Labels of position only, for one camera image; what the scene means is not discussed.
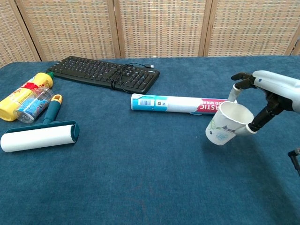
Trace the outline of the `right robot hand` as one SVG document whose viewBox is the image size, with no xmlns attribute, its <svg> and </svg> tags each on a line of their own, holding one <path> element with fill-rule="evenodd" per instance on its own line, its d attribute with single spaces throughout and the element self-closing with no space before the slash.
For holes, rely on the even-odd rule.
<svg viewBox="0 0 300 225">
<path fill-rule="evenodd" d="M 299 79 L 280 75 L 266 70 L 253 73 L 240 72 L 231 77 L 235 83 L 230 91 L 228 101 L 234 102 L 242 90 L 259 88 L 265 93 L 267 105 L 246 126 L 235 131 L 237 135 L 251 135 L 261 129 L 282 111 L 300 112 Z"/>
</svg>

